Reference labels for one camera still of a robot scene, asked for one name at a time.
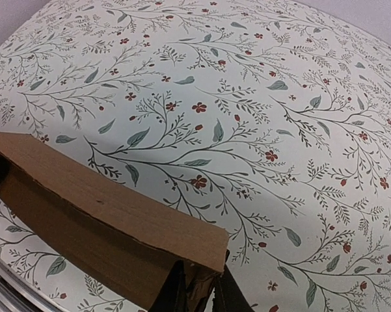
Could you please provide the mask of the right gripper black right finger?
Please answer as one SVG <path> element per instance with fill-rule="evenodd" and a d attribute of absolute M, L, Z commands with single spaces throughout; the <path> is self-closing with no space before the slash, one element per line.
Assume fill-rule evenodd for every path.
<path fill-rule="evenodd" d="M 253 312 L 239 285 L 233 277 L 226 261 L 230 251 L 224 257 L 224 270 L 213 278 L 213 311 L 214 312 Z"/>

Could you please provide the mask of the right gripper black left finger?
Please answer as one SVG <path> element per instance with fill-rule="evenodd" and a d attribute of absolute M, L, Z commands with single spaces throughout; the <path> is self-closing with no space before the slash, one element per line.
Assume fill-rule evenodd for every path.
<path fill-rule="evenodd" d="M 179 260 L 172 266 L 149 312 L 188 312 L 190 275 L 187 263 Z"/>

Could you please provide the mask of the brown cardboard box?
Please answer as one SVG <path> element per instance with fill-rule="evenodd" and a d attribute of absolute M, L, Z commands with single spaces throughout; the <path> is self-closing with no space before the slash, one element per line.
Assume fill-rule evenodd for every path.
<path fill-rule="evenodd" d="M 203 311 L 224 270 L 226 231 L 83 166 L 31 135 L 0 132 L 10 168 L 0 199 L 44 242 L 149 310 L 175 262 L 187 263 L 189 311 Z"/>

